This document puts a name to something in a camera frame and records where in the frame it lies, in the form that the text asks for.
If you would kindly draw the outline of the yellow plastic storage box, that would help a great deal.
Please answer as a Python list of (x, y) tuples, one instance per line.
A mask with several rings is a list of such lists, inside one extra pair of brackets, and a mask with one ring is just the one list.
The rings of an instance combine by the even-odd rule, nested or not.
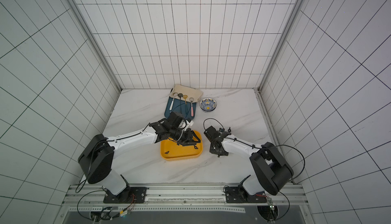
[(164, 140), (160, 144), (160, 154), (161, 157), (166, 161), (175, 161), (175, 160), (185, 160), (198, 158), (203, 152), (203, 141), (200, 132), (196, 131), (197, 135), (201, 139), (201, 143), (198, 143), (196, 146), (198, 149), (194, 149), (194, 146), (179, 146), (171, 140)]

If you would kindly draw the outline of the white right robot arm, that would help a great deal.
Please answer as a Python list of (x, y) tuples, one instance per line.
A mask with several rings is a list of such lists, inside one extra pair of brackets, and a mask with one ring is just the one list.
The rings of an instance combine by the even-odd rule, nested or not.
[(263, 191), (277, 195), (294, 176), (293, 169), (277, 146), (270, 142), (257, 146), (237, 139), (228, 132), (220, 133), (214, 129), (205, 131), (204, 135), (210, 141), (210, 153), (217, 156), (228, 156), (232, 153), (250, 161), (255, 174), (241, 183), (249, 195)]

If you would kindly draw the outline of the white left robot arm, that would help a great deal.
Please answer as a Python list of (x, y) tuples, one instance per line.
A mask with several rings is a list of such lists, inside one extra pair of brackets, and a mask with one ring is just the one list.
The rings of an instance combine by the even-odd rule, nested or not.
[(180, 122), (173, 125), (162, 120), (120, 136), (94, 136), (78, 158), (85, 177), (84, 182), (101, 185), (113, 195), (121, 194), (128, 184), (113, 170), (114, 159), (128, 151), (164, 140), (171, 140), (183, 147), (196, 148), (201, 139), (190, 129), (186, 121), (184, 124)]

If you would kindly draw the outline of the dark teal tray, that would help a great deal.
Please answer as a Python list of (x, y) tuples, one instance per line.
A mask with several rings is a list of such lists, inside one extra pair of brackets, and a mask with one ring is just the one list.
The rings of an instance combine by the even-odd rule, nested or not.
[(182, 114), (185, 119), (191, 121), (194, 119), (196, 114), (196, 106), (196, 102), (185, 102), (183, 100), (169, 97), (164, 116), (168, 118), (171, 112), (178, 112)]

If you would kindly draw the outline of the beige cloth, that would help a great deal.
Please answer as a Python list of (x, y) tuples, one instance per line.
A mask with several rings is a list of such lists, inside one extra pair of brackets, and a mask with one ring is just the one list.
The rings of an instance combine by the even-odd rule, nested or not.
[(174, 95), (174, 93), (177, 93), (177, 94), (182, 93), (183, 95), (187, 95), (188, 96), (187, 101), (189, 100), (189, 98), (193, 98), (194, 102), (198, 102), (200, 100), (200, 98), (203, 96), (203, 92), (201, 90), (187, 87), (187, 86), (183, 86), (180, 84), (174, 85), (174, 88), (170, 92), (169, 97), (171, 97), (171, 98), (176, 97), (177, 98), (178, 96)]

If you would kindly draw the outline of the pink handled spoon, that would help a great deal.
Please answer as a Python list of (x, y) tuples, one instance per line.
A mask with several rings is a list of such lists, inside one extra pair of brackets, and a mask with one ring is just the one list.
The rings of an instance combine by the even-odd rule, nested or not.
[(193, 109), (194, 98), (190, 97), (189, 101), (190, 101), (190, 112), (191, 112), (191, 116), (193, 117), (194, 116), (194, 109)]

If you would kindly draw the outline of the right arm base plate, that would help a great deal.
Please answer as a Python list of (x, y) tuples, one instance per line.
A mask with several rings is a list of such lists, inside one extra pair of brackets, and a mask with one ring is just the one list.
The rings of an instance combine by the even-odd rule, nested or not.
[(246, 180), (251, 178), (251, 175), (245, 177), (238, 186), (224, 186), (223, 192), (226, 197), (226, 202), (230, 204), (261, 204), (267, 202), (267, 196), (264, 194), (264, 191), (258, 192), (254, 195), (249, 194), (245, 188), (244, 183)]

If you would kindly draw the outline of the black handled spoon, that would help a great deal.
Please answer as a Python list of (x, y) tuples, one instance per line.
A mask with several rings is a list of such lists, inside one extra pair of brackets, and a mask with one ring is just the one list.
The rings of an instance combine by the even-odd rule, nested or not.
[(180, 108), (180, 113), (181, 114), (182, 114), (182, 97), (183, 97), (183, 94), (179, 93), (178, 94), (178, 98), (179, 98), (179, 101), (180, 101), (179, 108)]

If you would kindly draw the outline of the white handled spoon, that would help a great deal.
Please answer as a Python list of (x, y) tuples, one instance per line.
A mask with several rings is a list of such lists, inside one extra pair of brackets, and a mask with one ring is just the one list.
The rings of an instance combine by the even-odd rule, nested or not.
[(171, 100), (171, 105), (169, 107), (169, 111), (172, 111), (173, 109), (173, 106), (174, 106), (174, 102), (175, 102), (175, 97), (178, 95), (178, 93), (173, 93), (172, 94), (172, 100)]

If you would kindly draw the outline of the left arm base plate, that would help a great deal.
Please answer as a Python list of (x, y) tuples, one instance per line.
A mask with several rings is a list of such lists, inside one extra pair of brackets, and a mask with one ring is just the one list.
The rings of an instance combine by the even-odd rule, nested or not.
[(112, 194), (108, 189), (103, 188), (105, 191), (105, 197), (103, 202), (105, 204), (142, 204), (145, 202), (146, 187), (130, 187), (127, 186), (125, 189), (117, 194)]

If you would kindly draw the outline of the aluminium rail frame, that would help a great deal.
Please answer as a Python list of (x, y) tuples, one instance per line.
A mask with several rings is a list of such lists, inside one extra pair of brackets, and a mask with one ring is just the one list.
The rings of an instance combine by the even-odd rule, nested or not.
[(142, 204), (105, 204), (101, 186), (71, 186), (55, 218), (57, 224), (312, 224), (300, 185), (287, 184), (261, 204), (230, 204), (224, 186), (233, 183), (132, 184), (146, 187)]

